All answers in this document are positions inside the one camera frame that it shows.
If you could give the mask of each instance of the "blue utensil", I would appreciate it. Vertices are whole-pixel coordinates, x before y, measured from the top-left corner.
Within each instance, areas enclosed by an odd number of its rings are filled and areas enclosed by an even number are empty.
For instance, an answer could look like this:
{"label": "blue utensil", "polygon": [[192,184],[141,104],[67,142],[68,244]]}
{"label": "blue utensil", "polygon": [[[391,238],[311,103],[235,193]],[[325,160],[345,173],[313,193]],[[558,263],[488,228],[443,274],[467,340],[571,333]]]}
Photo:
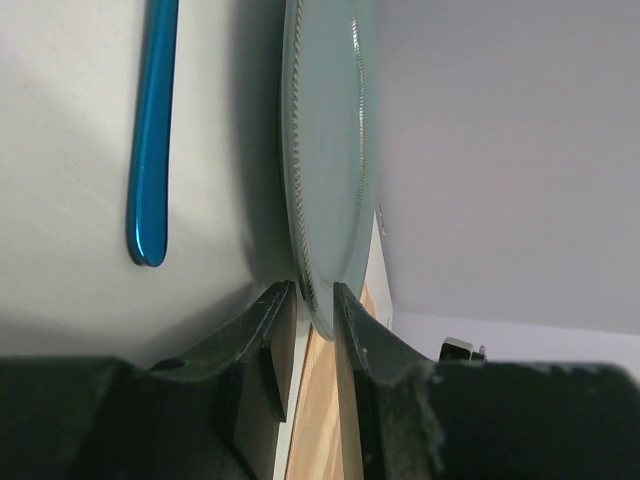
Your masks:
{"label": "blue utensil", "polygon": [[151,0],[138,92],[127,243],[133,260],[159,266],[167,252],[169,137],[178,0]]}

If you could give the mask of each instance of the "blue handle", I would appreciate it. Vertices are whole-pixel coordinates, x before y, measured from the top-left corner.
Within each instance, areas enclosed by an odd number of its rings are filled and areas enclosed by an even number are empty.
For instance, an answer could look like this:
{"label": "blue handle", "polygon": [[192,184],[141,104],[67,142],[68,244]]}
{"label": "blue handle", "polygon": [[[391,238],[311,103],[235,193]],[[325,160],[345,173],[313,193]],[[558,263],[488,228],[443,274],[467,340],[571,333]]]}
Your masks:
{"label": "blue handle", "polygon": [[138,264],[167,253],[169,138],[178,0],[151,0],[131,159],[127,243]]}

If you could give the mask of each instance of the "white tabletop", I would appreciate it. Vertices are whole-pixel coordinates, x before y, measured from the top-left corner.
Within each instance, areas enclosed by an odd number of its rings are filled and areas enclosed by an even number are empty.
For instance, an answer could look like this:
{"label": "white tabletop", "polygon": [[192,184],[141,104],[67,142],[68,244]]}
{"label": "white tabletop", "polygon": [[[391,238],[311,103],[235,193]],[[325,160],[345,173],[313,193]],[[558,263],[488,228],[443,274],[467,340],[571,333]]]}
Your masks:
{"label": "white tabletop", "polygon": [[278,171],[284,0],[182,0],[169,248],[124,218],[142,0],[0,2],[0,354],[148,365],[291,277]]}

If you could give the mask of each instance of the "wall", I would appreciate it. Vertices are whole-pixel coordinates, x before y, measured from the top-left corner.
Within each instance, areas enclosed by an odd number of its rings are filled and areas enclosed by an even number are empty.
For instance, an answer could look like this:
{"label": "wall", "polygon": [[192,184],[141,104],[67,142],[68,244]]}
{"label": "wall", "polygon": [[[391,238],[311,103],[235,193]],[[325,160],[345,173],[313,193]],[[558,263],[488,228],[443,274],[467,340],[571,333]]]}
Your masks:
{"label": "wall", "polygon": [[429,358],[454,337],[487,349],[490,361],[605,362],[640,379],[640,336],[459,318],[395,314],[394,332]]}
{"label": "wall", "polygon": [[640,334],[640,2],[377,8],[396,312]]}

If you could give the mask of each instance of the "wooden floor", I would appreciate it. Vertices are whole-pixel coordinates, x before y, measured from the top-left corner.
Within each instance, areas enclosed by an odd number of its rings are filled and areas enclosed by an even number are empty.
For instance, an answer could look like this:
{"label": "wooden floor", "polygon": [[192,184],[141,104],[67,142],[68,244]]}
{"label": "wooden floor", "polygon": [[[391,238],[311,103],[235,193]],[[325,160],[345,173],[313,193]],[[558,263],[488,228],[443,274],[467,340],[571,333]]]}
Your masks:
{"label": "wooden floor", "polygon": [[[375,306],[366,285],[360,301],[375,317]],[[323,340],[315,329],[309,332],[287,463],[287,480],[344,478],[334,345]]]}

